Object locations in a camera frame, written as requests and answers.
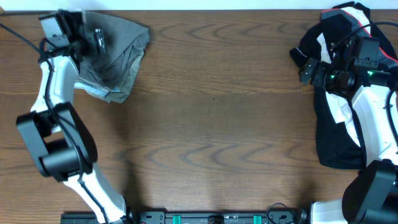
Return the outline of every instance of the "white fabric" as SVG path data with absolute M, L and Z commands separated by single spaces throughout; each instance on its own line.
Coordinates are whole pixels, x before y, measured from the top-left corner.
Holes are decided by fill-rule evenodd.
M 355 9 L 353 7 L 344 7 L 342 10 L 346 11 L 348 14 L 357 19 L 362 26 L 369 24 L 368 18 L 363 14 L 361 10 Z M 371 28 L 367 27 L 366 31 L 371 32 Z M 321 60 L 327 63 L 331 63 L 331 59 L 326 47 L 325 37 L 323 33 L 317 38 L 318 43 L 321 45 Z M 326 92 L 326 100 L 329 105 L 330 113 L 335 120 L 335 123 L 344 122 L 347 133 L 355 144 L 359 145 L 358 135 L 356 134 L 355 125 L 353 121 L 353 112 L 348 105 L 345 98 Z

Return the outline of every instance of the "cable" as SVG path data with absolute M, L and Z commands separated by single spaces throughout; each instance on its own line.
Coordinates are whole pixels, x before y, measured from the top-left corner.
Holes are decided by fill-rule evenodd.
M 284 206 L 285 208 L 288 208 L 285 204 L 283 204 L 283 203 L 273 203 L 269 208 L 268 208 L 268 210 L 267 210 L 267 219 L 268 219 L 268 222 L 271 222 L 272 224 L 276 224 L 276 222 L 274 222 L 274 221 L 272 221 L 272 219 L 270 219 L 269 218 L 269 210 L 271 210 L 275 205 L 281 205 L 281 206 Z M 292 214 L 293 215 L 293 221 L 291 221 L 290 223 L 286 223 L 286 224 L 293 224 L 294 223 L 294 220 L 295 220 L 295 215 L 291 212 L 291 211 L 289 211 L 290 212 L 290 214 Z
M 388 123 L 390 124 L 390 128 L 391 128 L 391 131 L 392 131 L 392 135 L 394 136 L 394 139 L 396 140 L 396 143 L 397 143 L 397 145 L 398 145 L 398 134 L 397 134 L 396 127 L 395 127 L 395 125 L 394 125 L 394 121 L 392 120 L 392 115 L 391 115 L 391 108 L 392 108 L 392 105 L 390 104 L 392 94 L 393 94 L 396 90 L 398 90 L 398 84 L 396 84 L 396 85 L 391 89 L 391 91 L 388 93 L 387 98 L 386 98 L 386 107 L 385 107 L 385 109 L 386 109 L 386 112 L 387 112 L 387 119 L 388 119 Z
M 23 40 L 25 43 L 27 43 L 29 46 L 31 46 L 37 53 L 40 53 L 40 50 L 34 45 L 32 44 L 32 42 L 30 42 L 29 40 L 25 39 L 23 36 L 19 35 L 18 33 L 16 33 L 15 31 L 13 31 L 12 29 L 6 27 L 5 25 L 3 25 L 2 23 L 0 23 L 0 27 L 2 27 L 3 29 L 5 29 L 6 31 L 14 34 L 16 37 L 20 38 L 21 40 Z
M 101 204 L 99 203 L 99 201 L 97 201 L 97 199 L 95 199 L 95 197 L 93 196 L 93 194 L 90 192 L 90 190 L 88 190 L 87 186 L 85 185 L 84 181 L 82 180 L 83 177 L 83 162 L 81 159 L 81 155 L 80 155 L 80 148 L 77 145 L 77 143 L 75 142 L 75 140 L 72 138 L 72 135 L 68 132 L 68 130 L 66 129 L 66 127 L 63 125 L 63 123 L 60 121 L 60 117 L 56 114 L 56 112 L 54 112 L 53 106 L 51 105 L 51 101 L 50 101 L 50 85 L 51 85 L 51 79 L 52 79 L 52 75 L 53 75 L 53 68 L 51 66 L 50 61 L 45 58 L 45 51 L 44 51 L 44 46 L 45 46 L 45 42 L 51 44 L 53 47 L 57 47 L 55 46 L 53 43 L 50 43 L 48 39 L 44 38 L 40 41 L 39 44 L 39 48 L 37 48 L 34 44 L 32 44 L 31 42 L 29 42 L 27 39 L 25 39 L 23 36 L 19 35 L 18 33 L 14 32 L 13 30 L 11 30 L 10 28 L 6 27 L 5 25 L 0 23 L 0 26 L 2 28 L 4 28 L 5 30 L 7 30 L 8 32 L 14 34 L 16 37 L 20 38 L 21 40 L 23 40 L 25 43 L 27 43 L 29 46 L 31 46 L 36 52 L 38 52 L 40 54 L 40 58 L 41 59 L 45 59 L 45 62 L 47 63 L 47 65 L 49 66 L 49 77 L 47 79 L 47 82 L 45 84 L 45 91 L 44 91 L 44 101 L 45 104 L 51 114 L 51 116 L 53 117 L 55 123 L 57 125 L 60 126 L 61 130 L 65 133 L 65 135 L 71 140 L 72 144 L 75 147 L 75 151 L 76 151 L 76 156 L 78 158 L 79 161 L 79 179 L 78 179 L 78 183 L 81 185 L 81 187 L 85 190 L 85 192 L 88 194 L 88 196 L 90 197 L 90 199 L 92 199 L 92 201 L 94 201 L 94 203 L 99 207 L 99 209 L 101 210 L 103 216 L 104 216 L 104 220 L 106 224 L 109 224 L 109 220 L 108 220 L 108 216 L 106 215 L 105 209 L 104 207 L 101 206 Z
M 396 23 L 396 22 L 373 22 L 373 23 L 366 24 L 365 26 L 361 26 L 360 28 L 350 32 L 346 37 L 344 37 L 339 42 L 337 42 L 337 44 L 335 44 L 333 46 L 332 51 L 334 51 L 334 49 L 337 49 L 341 45 L 341 43 L 343 43 L 345 40 L 347 40 L 349 37 L 351 37 L 358 31 L 360 31 L 361 29 L 367 28 L 369 26 L 376 26 L 376 25 L 390 25 L 390 26 L 398 27 L 398 23 Z

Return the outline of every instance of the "white wall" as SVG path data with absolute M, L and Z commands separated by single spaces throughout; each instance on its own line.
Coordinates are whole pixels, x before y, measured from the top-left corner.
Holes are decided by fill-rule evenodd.
M 0 0 L 6 11 L 329 9 L 349 0 Z M 357 0 L 371 9 L 398 9 L 398 0 Z

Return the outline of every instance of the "wooden table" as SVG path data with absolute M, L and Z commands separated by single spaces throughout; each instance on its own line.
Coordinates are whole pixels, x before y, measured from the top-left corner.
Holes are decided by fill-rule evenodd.
M 289 50 L 320 11 L 106 11 L 151 29 L 123 104 L 75 94 L 99 166 L 134 208 L 265 210 L 340 198 L 356 171 L 319 164 L 312 86 Z M 397 21 L 397 11 L 373 11 Z M 33 43 L 37 16 L 0 17 Z M 395 47 L 398 32 L 382 27 Z M 75 192 L 43 178 L 16 130 L 39 90 L 38 55 L 0 32 L 0 220 L 59 223 L 88 211 Z

